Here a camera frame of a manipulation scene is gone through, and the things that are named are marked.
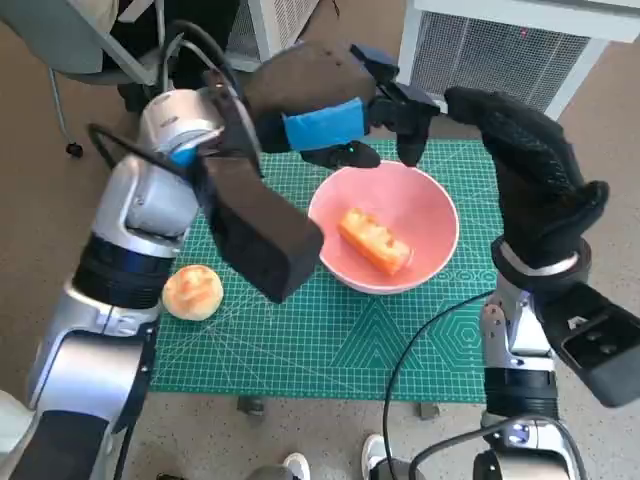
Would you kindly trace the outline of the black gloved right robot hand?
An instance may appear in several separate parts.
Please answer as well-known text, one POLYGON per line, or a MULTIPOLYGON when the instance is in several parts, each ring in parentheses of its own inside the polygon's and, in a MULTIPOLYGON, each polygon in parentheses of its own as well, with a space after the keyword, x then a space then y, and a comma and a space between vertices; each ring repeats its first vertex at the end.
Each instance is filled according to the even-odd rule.
POLYGON ((609 185, 587 182, 563 128, 499 92, 451 87, 448 115, 481 133, 493 159, 504 240, 531 268, 569 258, 602 216, 609 185))

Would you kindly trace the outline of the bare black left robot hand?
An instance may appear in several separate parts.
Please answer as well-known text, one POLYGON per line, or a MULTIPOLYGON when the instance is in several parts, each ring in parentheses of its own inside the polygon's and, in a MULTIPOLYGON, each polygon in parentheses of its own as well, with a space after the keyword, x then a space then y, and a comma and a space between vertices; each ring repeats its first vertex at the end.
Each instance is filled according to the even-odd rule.
POLYGON ((371 129, 396 135, 397 157, 416 166, 439 106, 422 90, 398 82, 399 67, 381 50, 298 43, 253 72, 244 87, 261 148, 296 151, 335 170, 375 168, 381 159, 363 143, 371 129))

